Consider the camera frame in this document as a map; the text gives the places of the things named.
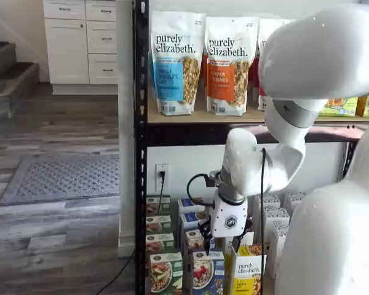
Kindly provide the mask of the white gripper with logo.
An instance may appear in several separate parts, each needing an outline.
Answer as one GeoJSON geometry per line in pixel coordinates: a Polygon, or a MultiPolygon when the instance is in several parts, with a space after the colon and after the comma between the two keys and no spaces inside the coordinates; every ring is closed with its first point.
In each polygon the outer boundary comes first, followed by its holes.
{"type": "Polygon", "coordinates": [[[204,238],[204,250],[209,255],[211,239],[236,237],[239,245],[252,244],[252,220],[247,219],[247,199],[234,205],[227,203],[218,194],[213,198],[214,207],[210,216],[198,222],[198,229],[204,238]]]}

